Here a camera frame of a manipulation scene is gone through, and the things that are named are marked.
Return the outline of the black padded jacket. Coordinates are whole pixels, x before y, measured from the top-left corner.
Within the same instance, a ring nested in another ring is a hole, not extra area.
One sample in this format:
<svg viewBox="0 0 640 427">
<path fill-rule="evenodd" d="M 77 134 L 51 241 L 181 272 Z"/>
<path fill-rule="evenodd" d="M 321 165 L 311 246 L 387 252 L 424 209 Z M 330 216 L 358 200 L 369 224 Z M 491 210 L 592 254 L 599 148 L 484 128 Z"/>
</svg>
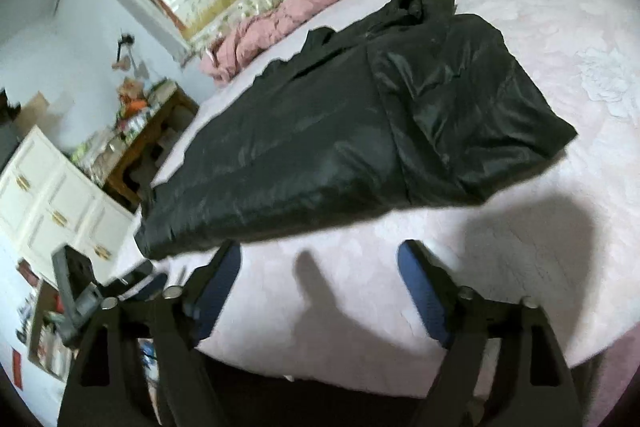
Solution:
<svg viewBox="0 0 640 427">
<path fill-rule="evenodd" d="M 480 205 L 575 136 L 484 18 L 454 0 L 390 0 L 311 31 L 204 124 L 146 194 L 134 240 L 162 260 L 395 209 Z"/>
</svg>

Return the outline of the white drawer cabinet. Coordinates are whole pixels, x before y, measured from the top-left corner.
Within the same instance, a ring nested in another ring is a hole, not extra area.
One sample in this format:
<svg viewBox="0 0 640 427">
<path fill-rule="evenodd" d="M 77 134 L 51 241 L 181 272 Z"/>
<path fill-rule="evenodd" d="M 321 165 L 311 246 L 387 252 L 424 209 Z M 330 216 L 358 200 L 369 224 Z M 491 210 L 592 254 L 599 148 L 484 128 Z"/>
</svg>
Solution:
<svg viewBox="0 0 640 427">
<path fill-rule="evenodd" d="M 70 245 L 103 283 L 115 273 L 134 216 L 92 183 L 38 127 L 1 173 L 1 239 L 10 254 L 55 283 L 52 256 Z"/>
</svg>

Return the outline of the brown wooden desk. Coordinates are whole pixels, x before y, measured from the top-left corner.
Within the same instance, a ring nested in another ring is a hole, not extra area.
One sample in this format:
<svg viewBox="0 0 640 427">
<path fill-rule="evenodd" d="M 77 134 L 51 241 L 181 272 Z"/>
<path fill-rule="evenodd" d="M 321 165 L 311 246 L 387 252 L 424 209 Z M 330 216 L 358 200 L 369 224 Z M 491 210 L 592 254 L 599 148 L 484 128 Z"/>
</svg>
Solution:
<svg viewBox="0 0 640 427">
<path fill-rule="evenodd" d="M 122 153 L 108 168 L 103 191 L 134 211 L 168 154 L 198 113 L 198 103 L 173 81 L 164 81 L 148 95 L 150 111 L 143 126 L 125 140 Z"/>
</svg>

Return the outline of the orange clutter on desk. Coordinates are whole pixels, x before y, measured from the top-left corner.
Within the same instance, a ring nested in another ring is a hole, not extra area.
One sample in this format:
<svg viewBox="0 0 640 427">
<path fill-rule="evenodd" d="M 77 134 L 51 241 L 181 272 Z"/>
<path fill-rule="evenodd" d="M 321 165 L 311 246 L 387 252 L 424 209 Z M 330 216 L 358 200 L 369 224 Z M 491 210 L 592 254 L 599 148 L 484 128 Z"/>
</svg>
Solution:
<svg viewBox="0 0 640 427">
<path fill-rule="evenodd" d="M 88 170 L 104 153 L 124 153 L 151 118 L 178 89 L 169 79 L 145 89 L 141 81 L 126 77 L 117 89 L 119 109 L 111 127 L 96 131 L 75 148 L 70 160 L 80 170 Z"/>
</svg>

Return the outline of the wall mounted desk lamp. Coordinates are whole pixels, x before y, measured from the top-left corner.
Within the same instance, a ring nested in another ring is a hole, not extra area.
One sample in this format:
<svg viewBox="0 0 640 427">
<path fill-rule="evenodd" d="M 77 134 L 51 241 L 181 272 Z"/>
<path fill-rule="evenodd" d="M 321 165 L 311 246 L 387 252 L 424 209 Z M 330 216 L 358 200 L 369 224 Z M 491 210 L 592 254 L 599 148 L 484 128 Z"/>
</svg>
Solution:
<svg viewBox="0 0 640 427">
<path fill-rule="evenodd" d="M 116 60 L 111 64 L 113 70 L 121 70 L 129 72 L 136 68 L 134 58 L 132 57 L 132 47 L 134 46 L 134 36 L 130 34 L 121 34 L 117 43 Z"/>
</svg>

